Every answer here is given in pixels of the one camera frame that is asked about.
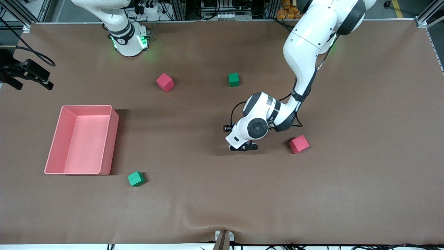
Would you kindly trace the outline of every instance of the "brown table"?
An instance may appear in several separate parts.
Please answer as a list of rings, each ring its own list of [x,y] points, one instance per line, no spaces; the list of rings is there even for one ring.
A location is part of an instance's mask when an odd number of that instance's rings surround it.
[[[284,28],[159,24],[134,58],[106,35],[42,24],[23,35],[56,62],[55,87],[0,91],[0,243],[203,242],[220,229],[250,244],[444,243],[444,76],[413,21],[341,37],[301,107],[304,127],[247,153],[228,150],[222,126],[249,95],[290,91]],[[155,83],[163,72],[169,93]],[[241,85],[229,88],[233,72]],[[111,175],[45,175],[60,107],[98,104],[120,115]],[[294,155],[301,134],[311,147]],[[134,171],[148,183],[130,187]]]

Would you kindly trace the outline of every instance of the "yellow floor stripe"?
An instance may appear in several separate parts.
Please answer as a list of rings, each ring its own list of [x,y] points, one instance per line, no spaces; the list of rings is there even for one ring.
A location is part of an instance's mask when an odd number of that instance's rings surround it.
[[[393,3],[393,8],[395,8],[397,18],[404,18],[402,16],[401,9],[399,8],[398,0],[392,0],[392,3]]]

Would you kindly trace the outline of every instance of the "black circular joint cap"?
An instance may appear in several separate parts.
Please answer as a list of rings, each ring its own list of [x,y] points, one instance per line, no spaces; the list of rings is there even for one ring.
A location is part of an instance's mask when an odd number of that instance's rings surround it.
[[[254,139],[263,137],[267,131],[268,124],[264,119],[255,118],[248,123],[248,134]]]

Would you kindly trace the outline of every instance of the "pink plastic container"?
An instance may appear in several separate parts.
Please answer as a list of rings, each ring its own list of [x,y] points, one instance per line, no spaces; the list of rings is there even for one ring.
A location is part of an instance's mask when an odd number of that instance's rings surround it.
[[[63,106],[45,174],[109,174],[118,123],[110,105]]]

